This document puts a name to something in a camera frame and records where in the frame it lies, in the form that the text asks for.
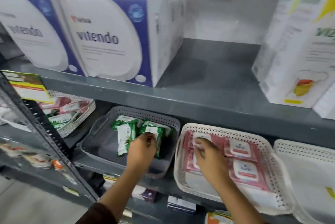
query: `tile floor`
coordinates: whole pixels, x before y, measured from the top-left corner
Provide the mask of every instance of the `tile floor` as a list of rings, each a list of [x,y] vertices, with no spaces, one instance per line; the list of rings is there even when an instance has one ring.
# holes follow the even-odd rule
[[[74,224],[87,208],[0,177],[0,224]]]

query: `dark sleeve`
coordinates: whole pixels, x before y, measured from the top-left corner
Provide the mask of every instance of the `dark sleeve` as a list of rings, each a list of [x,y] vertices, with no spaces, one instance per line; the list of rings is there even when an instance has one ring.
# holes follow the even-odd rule
[[[117,224],[111,211],[101,203],[92,205],[76,224]]]

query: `person's right hand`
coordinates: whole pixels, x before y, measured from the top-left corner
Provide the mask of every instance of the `person's right hand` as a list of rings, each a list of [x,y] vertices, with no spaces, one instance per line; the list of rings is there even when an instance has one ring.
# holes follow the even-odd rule
[[[220,150],[207,139],[196,138],[195,142],[201,144],[202,149],[195,146],[195,155],[201,172],[214,188],[231,182],[228,170],[225,164],[225,157],[221,155]]]
[[[155,135],[150,132],[143,133],[130,142],[126,169],[139,176],[144,175],[156,154],[156,149]]]

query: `blue circular emblem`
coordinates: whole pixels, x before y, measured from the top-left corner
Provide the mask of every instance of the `blue circular emblem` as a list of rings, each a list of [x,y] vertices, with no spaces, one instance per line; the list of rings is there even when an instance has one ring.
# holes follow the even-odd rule
[[[133,22],[141,22],[144,18],[142,6],[137,4],[131,5],[128,10],[128,15]]]
[[[48,1],[40,0],[39,1],[39,8],[41,9],[41,11],[44,15],[49,16],[49,15],[52,14],[52,8],[51,8],[51,5]]]

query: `person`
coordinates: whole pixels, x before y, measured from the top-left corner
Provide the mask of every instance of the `person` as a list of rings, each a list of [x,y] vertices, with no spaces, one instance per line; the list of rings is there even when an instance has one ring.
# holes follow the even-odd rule
[[[224,156],[210,141],[196,138],[198,165],[205,178],[220,195],[235,224],[266,224],[229,176]],[[105,194],[92,205],[76,224],[114,224],[122,217],[128,199],[156,154],[156,140],[146,132],[130,143],[127,167]]]

